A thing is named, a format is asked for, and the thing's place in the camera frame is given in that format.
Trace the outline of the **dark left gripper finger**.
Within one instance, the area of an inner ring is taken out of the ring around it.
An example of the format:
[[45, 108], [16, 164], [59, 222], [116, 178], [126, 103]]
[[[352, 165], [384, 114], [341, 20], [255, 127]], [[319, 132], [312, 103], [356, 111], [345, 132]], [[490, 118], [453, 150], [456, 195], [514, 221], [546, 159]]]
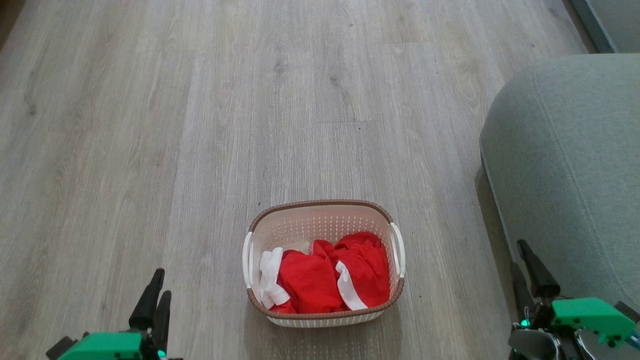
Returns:
[[139, 297], [129, 319], [128, 325], [133, 330], [148, 331], [154, 328], [154, 317], [160, 293], [163, 288], [165, 270], [157, 268]]
[[153, 318], [151, 338], [159, 354], [167, 354], [169, 345], [170, 304], [172, 292], [164, 291], [160, 296]]

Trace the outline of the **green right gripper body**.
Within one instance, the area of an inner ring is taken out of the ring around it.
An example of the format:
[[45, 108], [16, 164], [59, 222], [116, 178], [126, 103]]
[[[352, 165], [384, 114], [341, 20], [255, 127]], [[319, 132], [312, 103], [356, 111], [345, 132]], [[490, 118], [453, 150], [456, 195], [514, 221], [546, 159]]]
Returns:
[[535, 330], [588, 330], [599, 336], [599, 344], [610, 348], [623, 342], [637, 348], [637, 311], [623, 301], [612, 305], [597, 297], [557, 297], [538, 303], [534, 312]]

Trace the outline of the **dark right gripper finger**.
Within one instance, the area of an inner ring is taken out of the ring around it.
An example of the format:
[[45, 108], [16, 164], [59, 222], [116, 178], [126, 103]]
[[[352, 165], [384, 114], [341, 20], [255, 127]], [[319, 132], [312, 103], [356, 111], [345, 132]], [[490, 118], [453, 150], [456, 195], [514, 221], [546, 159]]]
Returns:
[[516, 262], [510, 264], [510, 273], [519, 321], [531, 321], [531, 317], [535, 312], [535, 303], [528, 289], [525, 276]]
[[561, 287], [542, 260], [525, 239], [517, 241], [519, 255], [528, 272], [533, 297], [553, 299], [560, 295]]

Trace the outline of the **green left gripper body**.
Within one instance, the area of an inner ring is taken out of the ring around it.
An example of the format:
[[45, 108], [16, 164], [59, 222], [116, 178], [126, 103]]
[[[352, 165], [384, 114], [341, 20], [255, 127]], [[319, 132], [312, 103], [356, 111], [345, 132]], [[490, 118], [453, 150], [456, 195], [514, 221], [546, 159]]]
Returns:
[[86, 332], [82, 338], [65, 336], [56, 344], [58, 360], [167, 360], [158, 353], [152, 331]]

